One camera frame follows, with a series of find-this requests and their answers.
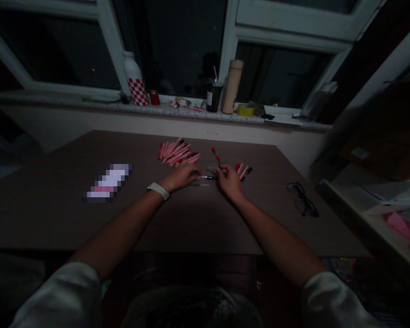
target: glasses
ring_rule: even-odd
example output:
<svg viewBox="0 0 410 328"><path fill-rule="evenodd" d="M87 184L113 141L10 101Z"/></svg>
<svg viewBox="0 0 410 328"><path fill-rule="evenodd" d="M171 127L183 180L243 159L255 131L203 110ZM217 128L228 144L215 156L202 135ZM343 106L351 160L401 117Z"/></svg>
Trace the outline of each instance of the glasses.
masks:
<svg viewBox="0 0 410 328"><path fill-rule="evenodd" d="M312 217L319 217L319 212L313 202L305 197L304 187L299 182L289 184L287 190L290 194L297 197L295 206L297 210L305 216L306 214Z"/></svg>

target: red checkered pattern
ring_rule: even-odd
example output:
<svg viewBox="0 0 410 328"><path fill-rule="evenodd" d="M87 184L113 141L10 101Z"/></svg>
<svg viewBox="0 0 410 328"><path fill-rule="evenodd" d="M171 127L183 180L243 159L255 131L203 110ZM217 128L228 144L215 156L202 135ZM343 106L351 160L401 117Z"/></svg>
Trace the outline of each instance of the red checkered pattern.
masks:
<svg viewBox="0 0 410 328"><path fill-rule="evenodd" d="M132 93L133 102L137 106L148 106L149 100L147 99L146 89L144 83L140 79L129 79L129 89Z"/></svg>

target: white watch strap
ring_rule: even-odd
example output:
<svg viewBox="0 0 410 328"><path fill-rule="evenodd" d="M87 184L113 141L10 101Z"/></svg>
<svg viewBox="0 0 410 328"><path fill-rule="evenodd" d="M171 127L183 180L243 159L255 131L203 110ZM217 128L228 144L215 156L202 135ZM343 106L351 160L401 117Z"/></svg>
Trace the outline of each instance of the white watch strap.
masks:
<svg viewBox="0 0 410 328"><path fill-rule="evenodd" d="M156 191L158 194L160 194L164 198L164 200L167 200L167 198L170 197L170 194L168 193L168 191L166 189L164 189L163 187L161 187L156 182L152 182L149 185L149 187L147 187L147 190Z"/></svg>

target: white sleeve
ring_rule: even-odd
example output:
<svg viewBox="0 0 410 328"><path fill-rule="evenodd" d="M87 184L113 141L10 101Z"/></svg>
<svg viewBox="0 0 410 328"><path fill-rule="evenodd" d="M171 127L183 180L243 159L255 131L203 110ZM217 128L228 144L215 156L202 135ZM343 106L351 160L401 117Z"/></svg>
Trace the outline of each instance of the white sleeve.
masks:
<svg viewBox="0 0 410 328"><path fill-rule="evenodd" d="M97 272L84 263L68 263L21 306L10 328L101 327L101 309Z"/></svg>
<svg viewBox="0 0 410 328"><path fill-rule="evenodd" d="M333 273L310 278L302 290L305 327L385 327Z"/></svg>

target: bottle cap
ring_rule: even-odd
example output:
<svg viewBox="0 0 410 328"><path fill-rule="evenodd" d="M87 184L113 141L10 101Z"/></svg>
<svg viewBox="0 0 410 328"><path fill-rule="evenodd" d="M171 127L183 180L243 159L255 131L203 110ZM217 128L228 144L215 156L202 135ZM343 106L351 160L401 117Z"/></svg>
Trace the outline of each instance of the bottle cap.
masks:
<svg viewBox="0 0 410 328"><path fill-rule="evenodd" d="M242 69L243 68L244 62L238 59L231 60L231 64L229 65L230 68L238 68Z"/></svg>

